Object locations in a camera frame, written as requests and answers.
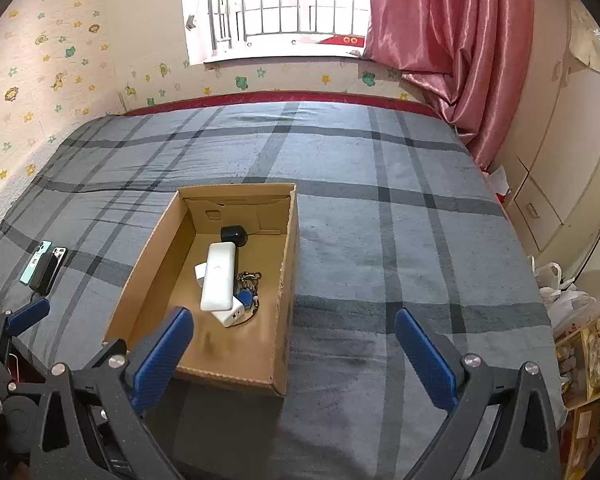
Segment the teal smartphone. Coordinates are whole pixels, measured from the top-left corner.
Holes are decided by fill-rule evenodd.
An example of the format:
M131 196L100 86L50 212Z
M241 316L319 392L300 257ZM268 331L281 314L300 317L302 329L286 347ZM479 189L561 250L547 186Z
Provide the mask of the teal smartphone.
M36 265L38 264L38 262L40 260L40 256L42 256L44 253L46 253L48 251L49 247L51 247L51 242L47 242L46 240L42 240L40 242L40 244L38 245L38 248L36 248L36 252L33 253L33 256L29 260L29 263L24 268L24 272L22 273L22 275L20 277L21 283L24 283L25 285L29 285L29 280L31 279L31 277L33 275L33 271L36 270Z

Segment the plaid bed sheet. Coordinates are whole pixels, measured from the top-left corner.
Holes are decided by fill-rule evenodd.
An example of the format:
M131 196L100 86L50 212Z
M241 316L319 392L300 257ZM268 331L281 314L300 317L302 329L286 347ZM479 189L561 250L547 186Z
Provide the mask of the plaid bed sheet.
M403 305L488 364L538 362L563 419L538 289L464 146L437 119L360 105L108 116L72 133L0 224L1 311L27 303L18 279L40 240L69 249L50 315L20 336L30 355L84 365L172 193L234 182L298 184L288 396L173 381L148 420L174 459L204 478L402 478L445 416L395 340Z

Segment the bed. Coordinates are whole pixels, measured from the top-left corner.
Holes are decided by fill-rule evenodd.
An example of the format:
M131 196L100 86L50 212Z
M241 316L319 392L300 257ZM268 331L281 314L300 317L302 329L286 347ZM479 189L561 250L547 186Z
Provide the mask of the bed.
M298 184L288 394L172 381L147 420L183 467L202 478L402 478L445 416L395 340L403 305L490 365L537 362L561 423L538 289L464 146L443 121L363 105L205 107L74 131L0 222L0 310L29 300L18 278L39 240L69 249L50 315L20 336L30 357L84 365L173 191L234 182Z

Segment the metal railing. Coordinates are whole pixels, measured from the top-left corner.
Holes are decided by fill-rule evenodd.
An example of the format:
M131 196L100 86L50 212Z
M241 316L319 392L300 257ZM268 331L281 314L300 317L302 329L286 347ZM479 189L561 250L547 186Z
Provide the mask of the metal railing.
M229 48L233 46L232 43L232 29L235 33L235 37L238 41L242 40L243 42L248 43L249 38L254 36L272 36L272 35L280 35L280 34L325 34L328 36L332 36L336 34L336 13L339 9L350 9L351 12L351 20L350 20L350 29L348 32L340 30L341 34L354 34L354 25L356 21L356 13L357 12L366 12L368 14L369 10L364 9L362 7L356 7L356 0L350 0L350 4L347 5L338 5L337 0L333 0L333 3L329 2L329 4L319 4L318 0L313 0L312 3L308 5L301 5L300 0L296 0L293 5L283 5L282 0L278 0L278 4L276 6L265 6L264 0L260 0L260 5L257 7L253 7L251 9L247 9L245 6L244 0L240 1L240 9L231 12L230 9L230 1L231 0L208 0L209 5L209 23L211 28L211 43L212 48L216 50L218 48L218 43L227 42ZM283 9L296 9L296 29L295 30L283 30ZM278 10L278 30L267 30L265 31L265 11L266 10ZM329 9L332 14L331 20L331 28L330 30L325 30L325 28L321 28L318 30L318 10L319 9ZM260 30L257 32L249 32L247 30L247 15L248 13L260 13ZM301 16L303 12L308 13L308 30L301 27ZM233 15L235 18L235 25L230 21L230 17Z

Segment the metal bolt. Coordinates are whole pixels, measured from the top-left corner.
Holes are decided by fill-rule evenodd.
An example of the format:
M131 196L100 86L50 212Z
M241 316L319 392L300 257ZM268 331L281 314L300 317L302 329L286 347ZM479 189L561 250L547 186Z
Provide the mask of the metal bolt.
M58 376L64 374L65 370L66 366L64 366L64 364L56 363L54 364L53 368L51 368L51 373L52 375Z
M111 368L120 368L125 363L125 357L120 354L112 355L109 358L109 366Z
M525 363L525 372L530 373L531 375L537 375L540 371L540 367L533 361L527 361Z
M482 364L482 359L476 354L467 354L464 356L464 364L471 368L477 368Z

